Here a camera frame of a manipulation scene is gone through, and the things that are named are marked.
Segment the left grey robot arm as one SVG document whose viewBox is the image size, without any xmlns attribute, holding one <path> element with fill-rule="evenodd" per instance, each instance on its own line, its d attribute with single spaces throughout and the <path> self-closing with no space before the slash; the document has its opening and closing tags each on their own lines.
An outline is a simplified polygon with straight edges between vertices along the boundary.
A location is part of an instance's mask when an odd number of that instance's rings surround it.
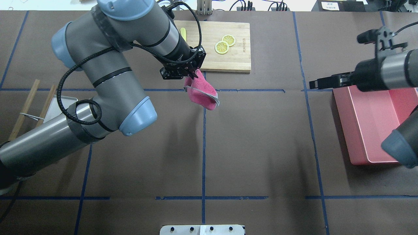
<svg viewBox="0 0 418 235">
<path fill-rule="evenodd" d="M 153 55 L 163 79 L 198 77 L 206 52 L 199 39 L 182 38 L 171 10 L 155 0 L 99 0 L 90 12 L 69 22 L 51 39 L 55 56 L 69 70 L 57 88 L 61 114 L 1 146 L 1 195 L 41 169 L 119 130 L 131 136 L 157 119 L 123 52 L 137 47 Z M 65 80 L 84 71 L 97 95 L 65 108 Z"/>
</svg>

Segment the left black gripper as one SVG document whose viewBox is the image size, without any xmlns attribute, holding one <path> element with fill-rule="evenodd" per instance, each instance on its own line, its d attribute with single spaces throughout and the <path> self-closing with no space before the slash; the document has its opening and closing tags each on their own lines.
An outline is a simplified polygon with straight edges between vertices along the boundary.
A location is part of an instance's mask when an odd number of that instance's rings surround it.
<svg viewBox="0 0 418 235">
<path fill-rule="evenodd" d="M 197 70 L 199 70 L 206 57 L 206 51 L 203 46 L 190 49 L 191 61 L 179 64 L 165 64 L 160 69 L 160 74 L 163 79 L 183 79 L 185 76 L 191 79 L 198 78 Z"/>
</svg>

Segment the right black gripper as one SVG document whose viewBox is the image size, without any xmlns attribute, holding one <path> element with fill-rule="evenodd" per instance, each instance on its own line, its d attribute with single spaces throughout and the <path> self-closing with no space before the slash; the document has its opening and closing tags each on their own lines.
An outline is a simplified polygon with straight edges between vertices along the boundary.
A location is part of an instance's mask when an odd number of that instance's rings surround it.
<svg viewBox="0 0 418 235">
<path fill-rule="evenodd" d="M 380 74 L 381 64 L 377 60 L 365 60 L 357 64 L 354 71 L 342 73 L 342 77 L 329 76 L 309 82 L 309 89 L 334 89 L 357 86 L 361 92 L 384 91 L 386 85 Z"/>
</svg>

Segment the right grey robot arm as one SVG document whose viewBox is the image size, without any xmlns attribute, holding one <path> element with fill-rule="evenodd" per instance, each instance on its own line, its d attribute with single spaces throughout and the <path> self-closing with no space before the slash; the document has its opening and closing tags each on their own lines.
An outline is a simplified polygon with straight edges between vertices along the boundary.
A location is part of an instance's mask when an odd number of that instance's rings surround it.
<svg viewBox="0 0 418 235">
<path fill-rule="evenodd" d="M 309 82 L 332 89 L 353 165 L 417 166 L 417 50 Z"/>
</svg>

